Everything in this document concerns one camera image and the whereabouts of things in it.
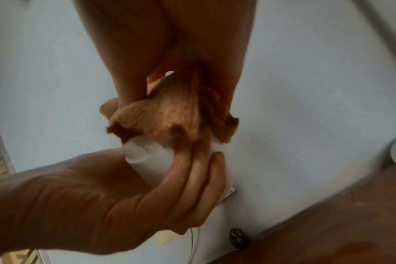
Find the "white wall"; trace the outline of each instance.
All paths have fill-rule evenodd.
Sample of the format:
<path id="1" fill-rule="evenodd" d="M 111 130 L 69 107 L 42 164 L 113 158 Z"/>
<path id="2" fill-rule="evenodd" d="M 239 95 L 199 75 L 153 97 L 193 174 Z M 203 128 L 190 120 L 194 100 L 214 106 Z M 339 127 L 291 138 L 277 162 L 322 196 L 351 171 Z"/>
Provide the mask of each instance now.
<path id="1" fill-rule="evenodd" d="M 69 1 L 0 0 L 0 133 L 18 171 L 118 145 L 112 82 Z M 260 0 L 232 112 L 238 192 L 201 229 L 196 263 L 378 170 L 396 137 L 396 61 L 349 0 Z M 61 263 L 185 263 L 189 237 Z"/>

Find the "brown cloth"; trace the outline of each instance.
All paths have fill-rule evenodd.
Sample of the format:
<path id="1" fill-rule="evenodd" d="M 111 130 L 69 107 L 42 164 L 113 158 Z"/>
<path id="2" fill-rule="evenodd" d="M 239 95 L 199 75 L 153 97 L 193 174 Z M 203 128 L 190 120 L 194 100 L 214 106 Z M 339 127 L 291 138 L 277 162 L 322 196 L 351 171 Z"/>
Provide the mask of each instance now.
<path id="1" fill-rule="evenodd" d="M 100 108 L 110 123 L 107 132 L 117 135 L 123 144 L 140 135 L 166 138 L 185 134 L 194 141 L 199 138 L 201 116 L 222 143 L 229 143 L 237 130 L 238 119 L 205 85 L 197 65 L 150 84 L 148 90 L 145 99 L 123 108 L 118 107 L 116 98 Z"/>

